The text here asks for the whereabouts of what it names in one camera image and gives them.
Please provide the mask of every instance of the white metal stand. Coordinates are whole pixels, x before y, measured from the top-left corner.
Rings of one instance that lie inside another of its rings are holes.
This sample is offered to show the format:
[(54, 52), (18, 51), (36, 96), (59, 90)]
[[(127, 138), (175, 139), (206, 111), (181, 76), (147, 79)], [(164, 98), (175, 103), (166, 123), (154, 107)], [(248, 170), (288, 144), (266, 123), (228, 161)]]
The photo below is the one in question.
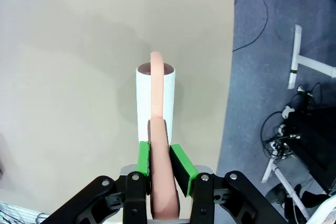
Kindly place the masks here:
[(335, 67), (300, 55), (301, 34), (302, 34), (302, 27), (299, 25), (295, 25), (293, 56), (292, 56), (292, 64), (290, 67), (288, 89), (293, 89), (295, 87), (296, 75), (299, 64), (304, 65), (308, 68), (312, 68), (321, 73), (324, 73), (327, 76), (331, 76), (332, 78), (336, 78)]
[(283, 184), (284, 188), (288, 192), (289, 196), (294, 200), (295, 204), (300, 209), (301, 213), (305, 217), (306, 220), (309, 220), (310, 215), (308, 214), (306, 208), (304, 207), (302, 201), (300, 200), (299, 196), (296, 194), (292, 186), (289, 184), (289, 182), (286, 180), (285, 176), (280, 171), (279, 167), (274, 164), (274, 159), (270, 158), (267, 168), (265, 170), (264, 176), (261, 180), (261, 183), (267, 182), (267, 179), (269, 178), (271, 172), (274, 171), (275, 175), (277, 175), (280, 182)]

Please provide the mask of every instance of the green gripper pad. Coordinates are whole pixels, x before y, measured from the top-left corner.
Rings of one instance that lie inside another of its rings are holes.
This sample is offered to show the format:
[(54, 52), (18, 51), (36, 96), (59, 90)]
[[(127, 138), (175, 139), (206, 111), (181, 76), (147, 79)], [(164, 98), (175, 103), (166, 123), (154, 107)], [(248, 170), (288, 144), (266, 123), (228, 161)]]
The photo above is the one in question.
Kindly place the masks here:
[(170, 146), (170, 160), (173, 167), (174, 176), (185, 197), (190, 196), (193, 180), (198, 171), (189, 160), (179, 144)]
[(142, 173), (147, 177), (150, 173), (150, 143), (140, 142), (138, 163), (136, 164), (136, 172)]

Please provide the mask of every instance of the green tape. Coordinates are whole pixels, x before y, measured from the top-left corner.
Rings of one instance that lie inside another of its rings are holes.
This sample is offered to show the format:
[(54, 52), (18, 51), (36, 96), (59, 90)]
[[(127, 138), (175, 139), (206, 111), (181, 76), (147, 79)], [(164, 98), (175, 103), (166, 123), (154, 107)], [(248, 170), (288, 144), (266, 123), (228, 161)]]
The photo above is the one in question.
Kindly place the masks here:
[(196, 170), (193, 163), (191, 163), (188, 156), (184, 153), (183, 149), (180, 147), (179, 144), (171, 145), (174, 153), (176, 154), (177, 158), (180, 160), (181, 164), (183, 165), (185, 171), (189, 175), (189, 181), (188, 181), (188, 191), (187, 195), (190, 195), (190, 189), (191, 189), (191, 182), (196, 178), (198, 171)]
[(150, 144), (149, 142), (140, 142), (138, 163), (136, 164), (136, 172), (142, 173), (145, 177), (149, 175)]

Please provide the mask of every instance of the blue floor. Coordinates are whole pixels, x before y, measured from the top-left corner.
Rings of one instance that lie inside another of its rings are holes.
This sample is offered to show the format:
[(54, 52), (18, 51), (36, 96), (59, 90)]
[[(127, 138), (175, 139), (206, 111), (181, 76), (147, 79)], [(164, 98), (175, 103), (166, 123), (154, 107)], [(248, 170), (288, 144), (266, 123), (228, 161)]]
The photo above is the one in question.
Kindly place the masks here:
[[(259, 140), (260, 127), (272, 112), (282, 110), (296, 93), (287, 90), (292, 56), (294, 25), (302, 26), (300, 54), (336, 66), (336, 0), (265, 0), (268, 23), (252, 45), (233, 53), (229, 98), (223, 143), (217, 174), (243, 172), (265, 194), (279, 180), (271, 176), (261, 184), (268, 159)], [(236, 0), (234, 48), (253, 40), (263, 28), (266, 9), (262, 0)], [(336, 105), (336, 79), (299, 67), (296, 84), (312, 88), (323, 85), (323, 101)], [(274, 124), (280, 116), (274, 118)], [(310, 178), (297, 159), (279, 163), (293, 186)], [(312, 180), (311, 192), (322, 189)], [(216, 209), (216, 223), (234, 223), (223, 210)]]

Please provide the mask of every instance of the white cable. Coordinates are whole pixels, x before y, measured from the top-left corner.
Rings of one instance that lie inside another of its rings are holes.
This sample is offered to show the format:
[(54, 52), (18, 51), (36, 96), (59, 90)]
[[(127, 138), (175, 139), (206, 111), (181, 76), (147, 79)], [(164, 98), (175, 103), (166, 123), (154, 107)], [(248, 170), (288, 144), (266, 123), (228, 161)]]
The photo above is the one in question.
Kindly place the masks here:
[(295, 221), (296, 221), (296, 223), (297, 223), (297, 224), (299, 224), (299, 222), (298, 222), (298, 219), (296, 218), (296, 212), (295, 212), (295, 202), (294, 202), (294, 200), (293, 200), (293, 211), (294, 211), (294, 217), (295, 217)]

